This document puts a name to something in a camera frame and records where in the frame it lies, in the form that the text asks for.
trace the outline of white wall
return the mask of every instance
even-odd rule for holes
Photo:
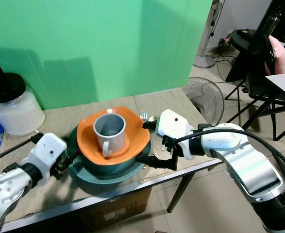
[[[270,3],[271,0],[226,0],[208,47],[218,46],[219,39],[225,37],[229,30],[257,29]]]

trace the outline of electric fan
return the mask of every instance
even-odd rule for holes
[[[224,99],[214,82],[193,77],[189,78],[187,85],[181,89],[208,124],[216,126],[220,122],[224,111]]]

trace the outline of cup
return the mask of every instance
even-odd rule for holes
[[[119,114],[107,113],[96,119],[93,129],[105,158],[125,145],[125,127],[126,121]]]

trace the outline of mug handle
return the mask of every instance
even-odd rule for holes
[[[110,158],[111,150],[109,150],[109,142],[110,140],[105,140],[102,145],[102,154],[105,158]]]

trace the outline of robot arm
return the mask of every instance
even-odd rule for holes
[[[230,123],[201,127],[202,131],[213,129],[243,130]],[[240,133],[208,133],[179,141],[176,145],[175,138],[191,135],[192,131],[187,120],[171,110],[165,110],[157,123],[157,132],[163,136],[163,144],[170,153],[171,150],[172,154],[178,152],[180,157],[190,160],[205,154],[222,160],[265,229],[270,233],[285,233],[285,180],[270,160]]]
[[[0,228],[5,216],[31,188],[48,182],[51,167],[66,148],[62,139],[46,133],[19,166],[16,164],[0,174]]]

